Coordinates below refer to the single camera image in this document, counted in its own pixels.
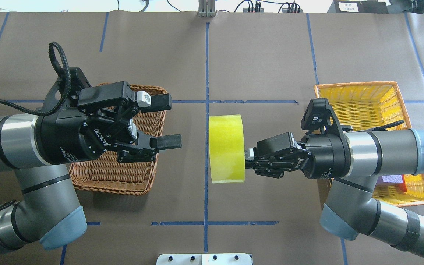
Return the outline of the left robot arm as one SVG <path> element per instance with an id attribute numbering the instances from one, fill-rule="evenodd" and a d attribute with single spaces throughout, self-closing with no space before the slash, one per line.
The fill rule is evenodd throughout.
<path id="1" fill-rule="evenodd" d="M 160 136 L 171 109 L 165 91 L 150 95 L 127 82 L 82 86 L 75 99 L 50 115 L 0 117 L 0 172 L 12 170 L 24 200 L 0 209 L 0 254 L 39 241 L 52 250 L 87 230 L 73 181 L 75 170 L 105 155 L 113 164 L 142 164 L 155 173 L 160 150 L 181 147 L 180 135 Z"/>

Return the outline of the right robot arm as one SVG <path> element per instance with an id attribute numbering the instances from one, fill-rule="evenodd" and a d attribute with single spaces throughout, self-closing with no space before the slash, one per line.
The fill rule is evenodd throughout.
<path id="1" fill-rule="evenodd" d="M 345 240 L 364 234 L 424 258 L 424 216 L 373 198 L 379 179 L 424 173 L 424 130 L 290 133 L 244 152 L 259 176 L 300 170 L 309 179 L 332 179 L 320 225 Z"/>

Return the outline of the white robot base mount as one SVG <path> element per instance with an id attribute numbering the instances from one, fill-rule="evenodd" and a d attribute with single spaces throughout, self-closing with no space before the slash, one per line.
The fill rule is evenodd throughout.
<path id="1" fill-rule="evenodd" d="M 161 254 L 157 265 L 253 265 L 252 254 L 248 253 L 185 253 Z"/>

